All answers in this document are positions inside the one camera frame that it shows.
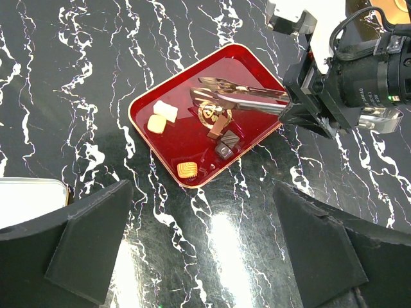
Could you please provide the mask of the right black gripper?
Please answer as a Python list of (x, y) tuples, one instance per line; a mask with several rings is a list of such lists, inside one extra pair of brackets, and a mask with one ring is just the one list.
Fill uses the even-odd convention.
[[(369, 12), (380, 13), (383, 33), (374, 40), (346, 45), (349, 25)], [(333, 57), (321, 74), (313, 57), (310, 35), (298, 64), (289, 66), (283, 86), (292, 103), (318, 114), (325, 110), (344, 128), (365, 107), (399, 108), (410, 104), (410, 24), (392, 24), (380, 7), (368, 6), (337, 26), (329, 40)]]

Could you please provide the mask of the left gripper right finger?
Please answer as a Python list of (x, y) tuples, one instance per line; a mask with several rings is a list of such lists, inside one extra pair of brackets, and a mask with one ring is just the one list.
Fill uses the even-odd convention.
[(410, 234), (282, 182), (274, 202), (304, 307), (410, 307)]

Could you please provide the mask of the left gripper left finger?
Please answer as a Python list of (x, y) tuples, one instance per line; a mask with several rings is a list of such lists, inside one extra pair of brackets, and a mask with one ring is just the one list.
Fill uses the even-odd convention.
[(105, 303), (133, 197), (120, 180), (61, 209), (1, 229), (1, 307)]

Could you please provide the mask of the brown bar chocolate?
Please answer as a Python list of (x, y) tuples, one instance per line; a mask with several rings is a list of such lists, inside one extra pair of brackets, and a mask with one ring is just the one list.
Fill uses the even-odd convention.
[(228, 123), (228, 119), (224, 115), (220, 115), (210, 131), (208, 132), (207, 136), (212, 139), (217, 139), (221, 135), (222, 130)]

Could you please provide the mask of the white square chocolate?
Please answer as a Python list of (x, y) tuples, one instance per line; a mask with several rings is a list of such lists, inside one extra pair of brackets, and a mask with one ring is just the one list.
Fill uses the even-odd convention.
[(177, 119), (178, 108), (158, 100), (153, 106), (156, 115), (163, 116), (167, 121), (174, 123)]

